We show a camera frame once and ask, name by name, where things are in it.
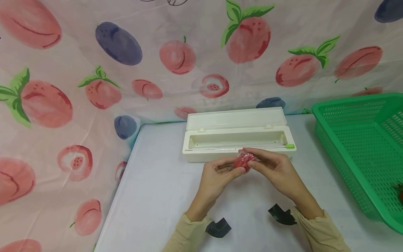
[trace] basket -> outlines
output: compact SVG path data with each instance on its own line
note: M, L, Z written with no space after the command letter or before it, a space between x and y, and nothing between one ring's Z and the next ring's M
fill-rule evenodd
M317 103L315 132L361 210L403 234L403 94Z

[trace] plastic-wrapped strawberry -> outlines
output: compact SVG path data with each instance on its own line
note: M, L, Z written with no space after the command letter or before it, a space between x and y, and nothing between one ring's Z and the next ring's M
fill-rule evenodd
M249 152L241 152L234 161L234 168L243 167L246 170L245 173L247 173L250 170L248 162L251 160L256 160L255 155Z
M403 183L398 182L397 185L394 185L393 188L395 188L399 192L399 200L403 204Z

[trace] table surface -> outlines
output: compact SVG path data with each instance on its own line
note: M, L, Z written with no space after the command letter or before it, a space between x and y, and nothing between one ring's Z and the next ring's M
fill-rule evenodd
M402 251L403 236L360 211L314 133L314 116L286 119L297 145L295 169L347 245L355 252ZM164 247L192 201L203 169L203 163L189 163L182 155L185 131L186 123L141 128L95 252L157 252ZM310 251L296 225L281 225L270 216L275 203L283 210L293 206L254 170L231 182L209 215L215 221L225 217L232 230L221 239L207 236L200 251Z

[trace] black corner bracket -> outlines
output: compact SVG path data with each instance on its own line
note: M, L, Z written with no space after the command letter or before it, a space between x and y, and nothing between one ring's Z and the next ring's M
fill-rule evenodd
M275 204L272 208L270 208L269 213L273 216L273 218L280 224L292 226L297 224L294 217L291 215L291 210L283 211L281 207Z
M216 238L223 238L231 230L227 221L222 218L219 222L212 221L206 228L206 233Z

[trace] peach illustration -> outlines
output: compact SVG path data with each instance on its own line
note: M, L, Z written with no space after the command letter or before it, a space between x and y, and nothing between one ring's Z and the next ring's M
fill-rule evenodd
M352 97L354 97L354 96L366 96L366 95L370 95L370 94L382 94L382 92L383 92L382 87L365 88L365 90L362 90L360 92L357 92L357 93L353 94Z
M42 252L42 246L36 240L23 239L1 247L0 252Z
M245 63L259 58L264 53L270 37L270 27L266 20L250 17L239 24L225 48L234 63Z
M21 43L35 49L50 48L62 37L56 18L39 0L2 1L0 23Z
M89 177L92 171L92 161L91 151L81 145L67 146L57 155L57 165L63 172L70 173L69 179L74 182Z
M74 217L74 230L78 235L87 236L95 232L102 220L101 203L99 200L88 200L80 205Z
M183 120L187 120L187 115L196 113L196 110L191 107L180 107L180 108L176 108L174 110L174 113L177 117L179 117Z
M200 93L207 98L217 98L229 91L228 80L219 74L207 75L201 83Z
M162 98L161 89L156 84L150 81L137 79L131 83L131 86L136 94L147 98L147 100L159 100Z
M319 69L320 62L315 56L294 55L278 68L276 82L283 87L295 87L310 80Z
M122 161L118 164L115 171L115 181L120 181L123 177L123 173L125 172L127 162Z
M73 106L69 98L48 82L29 81L21 92L21 99L28 118L40 126L58 128L66 125L73 117Z
M182 75L190 72L196 64L196 54L192 47L179 40L171 40L160 48L160 59L166 69L172 73Z
M0 158L0 206L28 195L35 184L35 173L27 163Z
M383 50L379 46L361 48L347 55L336 67L334 75L338 80L349 80L371 71L382 58Z
M99 109L107 109L122 99L120 90L102 79L92 81L85 88L85 94L89 101Z

